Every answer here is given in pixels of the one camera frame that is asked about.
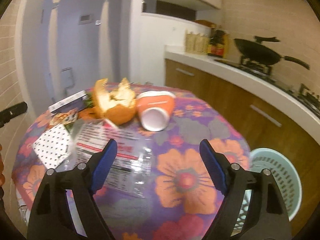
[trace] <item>paper cup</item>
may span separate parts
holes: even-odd
[[[152,132],[166,128],[174,109],[175,98],[168,91],[148,91],[138,95],[137,108],[143,128]]]

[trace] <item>cabinet drawer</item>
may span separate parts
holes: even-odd
[[[181,63],[166,60],[165,85],[189,90],[199,98],[208,91],[211,75]]]

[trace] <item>table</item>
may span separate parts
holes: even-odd
[[[117,84],[108,84],[112,90]],[[218,211],[223,195],[214,188],[199,155],[199,143],[209,140],[215,151],[249,168],[250,149],[245,139],[217,111],[192,93],[168,87],[132,85],[136,94],[167,90],[176,95],[169,126],[161,132],[144,130],[135,118],[126,125],[152,139],[153,165],[144,198],[103,187],[94,196],[99,210],[116,239],[201,239]],[[21,141],[12,171],[20,210],[28,221],[33,200],[46,171],[32,149],[51,116],[39,116]],[[75,205],[71,194],[71,213]],[[79,221],[74,221],[83,233]]]

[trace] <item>plastic bag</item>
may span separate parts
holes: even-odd
[[[149,139],[129,129],[119,129],[106,119],[78,120],[71,138],[69,166],[72,168],[102,151],[111,138],[116,140],[118,153],[105,184],[129,195],[144,197],[152,162]]]

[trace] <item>polka dot paper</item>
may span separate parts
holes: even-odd
[[[33,149],[47,169],[57,168],[68,156],[70,135],[63,124],[44,132],[33,143]]]

